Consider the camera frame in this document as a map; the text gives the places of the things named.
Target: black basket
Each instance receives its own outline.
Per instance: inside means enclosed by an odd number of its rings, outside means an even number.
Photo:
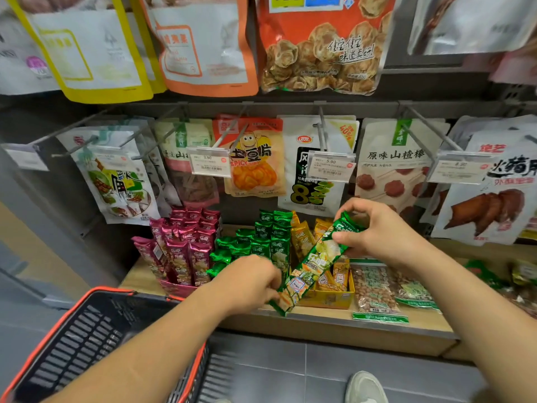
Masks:
[[[39,403],[62,390],[180,301],[108,287],[91,290],[36,347],[0,402]],[[208,348],[203,345],[167,403],[197,400],[208,356]]]

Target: shoe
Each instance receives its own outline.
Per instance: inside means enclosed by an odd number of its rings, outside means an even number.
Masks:
[[[353,374],[348,381],[345,403],[388,403],[388,398],[379,379],[362,371]]]

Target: logo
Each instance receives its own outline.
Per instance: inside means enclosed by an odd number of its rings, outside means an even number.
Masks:
[[[313,141],[313,138],[311,138],[310,136],[306,136],[306,135],[303,135],[303,136],[298,136],[296,138],[296,140],[299,142],[299,143],[303,143],[303,144],[309,144]]]

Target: human hand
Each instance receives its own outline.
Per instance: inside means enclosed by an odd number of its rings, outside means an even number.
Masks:
[[[280,284],[281,272],[267,258],[250,255],[229,264],[206,286],[218,293],[231,315],[248,313],[278,299]]]
[[[397,213],[384,203],[351,198],[338,210],[357,211],[369,218],[369,227],[360,233],[334,232],[332,238],[346,246],[351,258],[372,256],[385,264],[413,270],[423,251],[432,245],[416,233]]]

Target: pastry image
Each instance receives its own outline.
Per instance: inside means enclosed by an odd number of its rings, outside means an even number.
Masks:
[[[388,0],[360,0],[358,6],[365,18],[376,18],[382,14]]]

